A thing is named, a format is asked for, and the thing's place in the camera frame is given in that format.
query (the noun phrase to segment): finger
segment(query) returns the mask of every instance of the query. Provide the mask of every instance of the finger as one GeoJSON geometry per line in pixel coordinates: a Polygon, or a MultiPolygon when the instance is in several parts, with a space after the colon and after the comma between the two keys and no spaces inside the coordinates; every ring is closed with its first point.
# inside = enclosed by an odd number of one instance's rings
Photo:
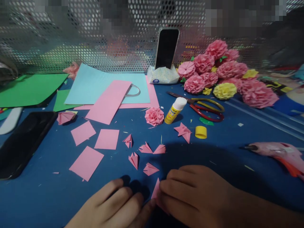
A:
{"type": "Polygon", "coordinates": [[[103,221],[111,218],[133,195],[131,188],[120,188],[106,202],[98,207],[98,214],[102,215],[103,221]]]}
{"type": "Polygon", "coordinates": [[[194,207],[196,205],[197,199],[195,198],[195,188],[189,185],[168,179],[159,183],[159,189],[165,194],[180,201],[188,203],[194,207]]]}
{"type": "Polygon", "coordinates": [[[196,208],[165,194],[160,194],[159,199],[174,218],[189,227],[197,227],[199,212],[196,208]]]}
{"type": "Polygon", "coordinates": [[[167,179],[179,181],[191,187],[197,187],[196,175],[177,169],[172,169],[167,175],[167,179]]]}
{"type": "Polygon", "coordinates": [[[141,193],[136,193],[128,202],[112,217],[106,227],[125,228],[128,227],[139,214],[143,204],[143,196],[141,193]]]}
{"type": "Polygon", "coordinates": [[[93,204],[100,205],[107,200],[107,198],[116,190],[123,187],[124,181],[122,179],[112,180],[96,192],[90,199],[93,204]]]}
{"type": "Polygon", "coordinates": [[[151,199],[146,205],[143,207],[139,215],[135,218],[135,220],[131,223],[128,228],[143,228],[147,223],[149,217],[151,216],[152,211],[154,210],[156,205],[156,200],[151,199]]]}

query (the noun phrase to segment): green paper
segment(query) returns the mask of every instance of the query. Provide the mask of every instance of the green paper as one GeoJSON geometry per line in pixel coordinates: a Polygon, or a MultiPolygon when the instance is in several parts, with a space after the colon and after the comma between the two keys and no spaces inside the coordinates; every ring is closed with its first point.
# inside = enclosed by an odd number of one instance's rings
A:
{"type": "Polygon", "coordinates": [[[62,111],[70,108],[82,106],[82,104],[64,104],[70,90],[58,90],[53,111],[62,111]]]}
{"type": "Polygon", "coordinates": [[[23,75],[0,90],[0,107],[38,105],[66,79],[67,74],[23,75]]]}
{"type": "Polygon", "coordinates": [[[209,121],[209,120],[206,120],[205,118],[201,117],[199,119],[203,124],[206,124],[206,125],[210,125],[210,126],[214,126],[214,123],[212,121],[209,121]]]}
{"type": "Polygon", "coordinates": [[[11,109],[8,109],[8,110],[4,111],[3,113],[1,113],[0,114],[0,121],[3,120],[3,119],[6,119],[9,116],[11,111],[12,111],[11,109]]]}

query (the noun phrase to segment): hand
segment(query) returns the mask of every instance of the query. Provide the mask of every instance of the hand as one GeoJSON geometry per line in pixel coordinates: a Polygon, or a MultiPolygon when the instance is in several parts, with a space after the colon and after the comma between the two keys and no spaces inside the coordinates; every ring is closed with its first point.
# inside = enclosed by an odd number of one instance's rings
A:
{"type": "Polygon", "coordinates": [[[155,200],[142,208],[141,193],[123,187],[123,180],[116,179],[88,199],[66,228],[142,228],[155,207],[155,200]]]}

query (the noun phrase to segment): black phone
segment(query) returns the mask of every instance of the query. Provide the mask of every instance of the black phone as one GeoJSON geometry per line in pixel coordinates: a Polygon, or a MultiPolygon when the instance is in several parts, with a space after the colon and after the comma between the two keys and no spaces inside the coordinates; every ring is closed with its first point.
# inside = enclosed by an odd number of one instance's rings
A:
{"type": "Polygon", "coordinates": [[[31,112],[0,148],[0,180],[22,173],[55,122],[56,112],[31,112]]]}
{"type": "Polygon", "coordinates": [[[178,29],[162,29],[159,32],[155,69],[171,69],[179,35],[178,29]]]}

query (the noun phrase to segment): yellow glue stick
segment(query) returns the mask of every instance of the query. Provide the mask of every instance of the yellow glue stick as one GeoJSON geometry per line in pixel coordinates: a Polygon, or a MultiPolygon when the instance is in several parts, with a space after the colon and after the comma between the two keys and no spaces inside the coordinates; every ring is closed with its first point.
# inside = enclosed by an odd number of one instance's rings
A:
{"type": "Polygon", "coordinates": [[[182,97],[176,98],[175,102],[173,103],[170,111],[168,112],[165,118],[165,123],[172,124],[172,122],[175,120],[177,115],[183,110],[186,104],[187,104],[187,100],[185,98],[182,97]]]}

